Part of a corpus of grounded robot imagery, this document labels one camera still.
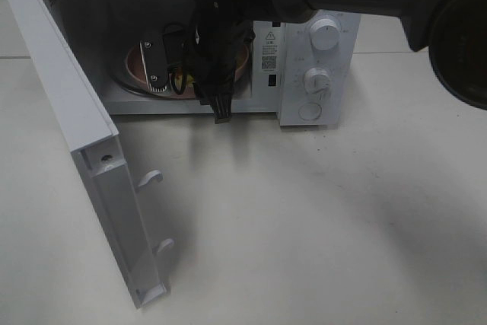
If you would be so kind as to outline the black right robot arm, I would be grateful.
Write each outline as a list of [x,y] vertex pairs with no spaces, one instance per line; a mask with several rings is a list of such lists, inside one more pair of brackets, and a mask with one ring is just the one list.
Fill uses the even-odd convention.
[[186,41],[196,95],[215,121],[231,118],[236,55],[254,21],[302,24],[319,10],[398,18],[409,48],[458,100],[486,107],[486,0],[194,0]]

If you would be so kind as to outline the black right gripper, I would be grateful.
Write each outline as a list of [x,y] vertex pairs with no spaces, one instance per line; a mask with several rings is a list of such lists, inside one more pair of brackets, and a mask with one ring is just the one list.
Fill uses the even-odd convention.
[[215,124],[231,121],[237,52],[254,21],[276,21],[273,0],[194,0],[193,77],[196,96]]

